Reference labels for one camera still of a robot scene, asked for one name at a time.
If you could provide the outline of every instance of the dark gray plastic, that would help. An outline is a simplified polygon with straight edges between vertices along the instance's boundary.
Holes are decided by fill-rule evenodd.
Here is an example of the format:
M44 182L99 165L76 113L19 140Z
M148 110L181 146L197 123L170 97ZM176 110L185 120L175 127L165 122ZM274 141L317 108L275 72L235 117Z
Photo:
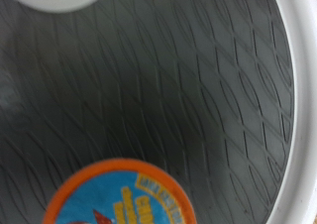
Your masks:
M0 0L0 223L41 223L81 168L170 173L199 224L265 223L283 179L293 76L274 0Z

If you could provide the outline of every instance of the red logo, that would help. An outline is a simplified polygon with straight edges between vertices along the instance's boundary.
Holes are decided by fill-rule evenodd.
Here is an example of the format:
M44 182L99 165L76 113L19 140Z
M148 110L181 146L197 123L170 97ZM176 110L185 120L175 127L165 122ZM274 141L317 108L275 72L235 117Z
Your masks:
M112 224L112 221L109 218L102 215L100 212L93 210L93 214L95 216L97 224ZM76 222L71 222L68 224L91 224L91 223L84 222L84 221L76 221Z

